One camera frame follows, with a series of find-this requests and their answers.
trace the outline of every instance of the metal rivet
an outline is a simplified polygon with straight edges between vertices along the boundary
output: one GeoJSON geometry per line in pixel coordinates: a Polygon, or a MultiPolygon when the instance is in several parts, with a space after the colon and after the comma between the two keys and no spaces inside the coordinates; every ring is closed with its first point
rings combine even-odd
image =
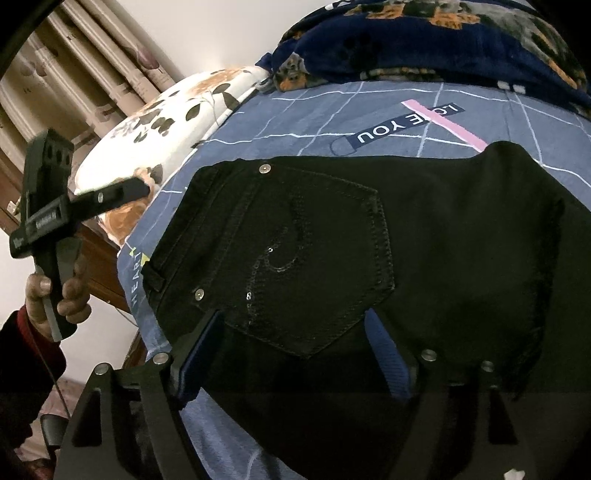
{"type": "Polygon", "coordinates": [[[95,374],[97,375],[104,375],[105,373],[107,373],[109,371],[109,364],[98,364],[95,367],[95,374]]]}
{"type": "Polygon", "coordinates": [[[421,352],[421,356],[426,362],[434,362],[437,360],[437,352],[434,352],[433,350],[425,349],[421,352]]]}
{"type": "Polygon", "coordinates": [[[154,355],[152,361],[156,365],[164,365],[166,362],[168,362],[168,354],[165,352],[157,353],[156,355],[154,355]]]}
{"type": "Polygon", "coordinates": [[[493,362],[489,362],[488,360],[484,360],[480,365],[485,372],[493,373],[495,371],[495,364],[493,362]]]}

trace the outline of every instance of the black jeans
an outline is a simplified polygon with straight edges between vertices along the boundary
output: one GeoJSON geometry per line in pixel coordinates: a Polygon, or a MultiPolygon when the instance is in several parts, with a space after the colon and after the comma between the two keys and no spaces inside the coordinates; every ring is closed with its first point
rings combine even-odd
{"type": "Polygon", "coordinates": [[[266,450],[309,479],[365,480],[413,402],[389,396],[363,313],[410,362],[436,351],[450,382],[487,360],[511,390],[591,391],[591,355],[571,351],[590,349],[573,335],[591,333],[590,245],[591,213],[508,142],[462,160],[236,160],[194,176],[144,286],[171,343],[225,311],[205,388],[266,450]],[[558,371],[561,354],[578,364],[558,371]]]}

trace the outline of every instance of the bed sheet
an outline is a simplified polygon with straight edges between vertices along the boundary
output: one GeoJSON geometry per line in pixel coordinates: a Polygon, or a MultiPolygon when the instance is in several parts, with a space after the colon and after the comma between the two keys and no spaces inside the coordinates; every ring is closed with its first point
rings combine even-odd
{"type": "MultiPolygon", "coordinates": [[[[258,95],[189,155],[163,186],[118,259],[119,279],[148,348],[170,350],[145,298],[140,269],[193,174],[220,161],[281,155],[466,158],[483,145],[522,145],[591,209],[591,123],[507,89],[449,83],[353,82],[258,95]]],[[[298,479],[201,392],[182,412],[212,478],[298,479]]]]}

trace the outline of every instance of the black sleeve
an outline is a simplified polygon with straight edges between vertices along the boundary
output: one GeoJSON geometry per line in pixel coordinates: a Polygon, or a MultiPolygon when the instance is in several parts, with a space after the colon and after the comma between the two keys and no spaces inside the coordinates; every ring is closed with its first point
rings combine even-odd
{"type": "MultiPolygon", "coordinates": [[[[0,330],[0,433],[12,448],[32,434],[30,424],[49,396],[53,382],[41,359],[26,344],[14,312],[0,330]]],[[[65,370],[65,363],[54,374],[65,370]]]]}

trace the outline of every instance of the pink stripe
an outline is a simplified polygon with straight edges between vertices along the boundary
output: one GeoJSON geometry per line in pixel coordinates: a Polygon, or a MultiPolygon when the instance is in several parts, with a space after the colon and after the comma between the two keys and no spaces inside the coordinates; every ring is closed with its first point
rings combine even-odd
{"type": "Polygon", "coordinates": [[[464,127],[461,127],[460,125],[448,120],[444,116],[439,115],[439,113],[432,112],[416,100],[406,100],[405,102],[402,102],[402,104],[405,107],[410,108],[412,111],[419,113],[422,117],[425,117],[434,124],[445,128],[445,130],[452,133],[460,140],[474,147],[474,149],[476,149],[478,152],[483,151],[487,147],[487,143],[484,140],[478,138],[473,133],[470,133],[464,127]]]}

